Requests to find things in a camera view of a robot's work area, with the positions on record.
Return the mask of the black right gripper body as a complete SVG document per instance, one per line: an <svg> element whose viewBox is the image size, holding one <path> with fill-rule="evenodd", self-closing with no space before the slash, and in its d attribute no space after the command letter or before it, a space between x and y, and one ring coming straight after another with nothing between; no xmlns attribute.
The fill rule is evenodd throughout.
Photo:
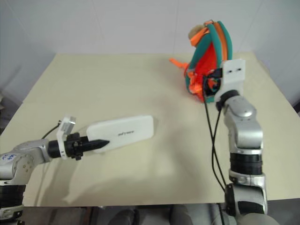
<svg viewBox="0 0 300 225"><path fill-rule="evenodd" d="M215 95L221 86L222 69L216 69L210 74L210 94Z"/></svg>

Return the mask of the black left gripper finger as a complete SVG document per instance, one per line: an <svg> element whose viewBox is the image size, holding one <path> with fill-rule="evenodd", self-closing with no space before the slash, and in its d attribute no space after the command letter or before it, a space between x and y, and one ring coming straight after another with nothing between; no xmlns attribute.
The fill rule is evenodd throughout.
<svg viewBox="0 0 300 225"><path fill-rule="evenodd" d="M91 150L98 150L98 149L101 149L101 148L105 147L109 143L110 143L110 141L108 141L108 140L90 141L90 149Z"/></svg>

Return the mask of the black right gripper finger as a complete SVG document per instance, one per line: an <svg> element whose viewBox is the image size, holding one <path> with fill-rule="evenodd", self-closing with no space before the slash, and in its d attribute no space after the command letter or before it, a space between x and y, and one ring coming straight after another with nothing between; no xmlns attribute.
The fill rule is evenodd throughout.
<svg viewBox="0 0 300 225"><path fill-rule="evenodd" d="M212 95L211 89L208 84L208 78L206 76L204 76L202 80L202 95L204 97L209 97Z"/></svg>

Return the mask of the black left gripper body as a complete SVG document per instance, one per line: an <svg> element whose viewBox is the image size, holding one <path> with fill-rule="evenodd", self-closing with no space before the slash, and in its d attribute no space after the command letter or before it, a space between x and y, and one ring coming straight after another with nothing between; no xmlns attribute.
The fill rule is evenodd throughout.
<svg viewBox="0 0 300 225"><path fill-rule="evenodd" d="M83 153L90 151L89 140L86 136L79 133L70 134L64 142L66 155L75 160L81 160Z"/></svg>

